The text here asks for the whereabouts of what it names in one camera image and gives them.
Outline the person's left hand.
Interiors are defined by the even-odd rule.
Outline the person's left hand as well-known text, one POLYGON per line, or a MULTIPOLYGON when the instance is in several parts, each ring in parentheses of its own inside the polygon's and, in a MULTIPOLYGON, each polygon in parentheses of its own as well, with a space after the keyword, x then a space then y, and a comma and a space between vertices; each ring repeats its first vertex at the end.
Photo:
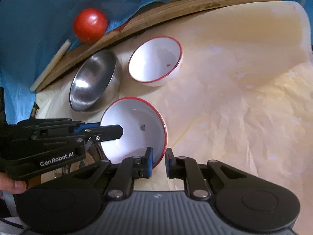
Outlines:
POLYGON ((0 174, 0 191, 1 196, 3 192, 9 192, 12 194, 21 194, 27 189, 27 184, 24 181, 17 181, 10 179, 6 174, 0 174))

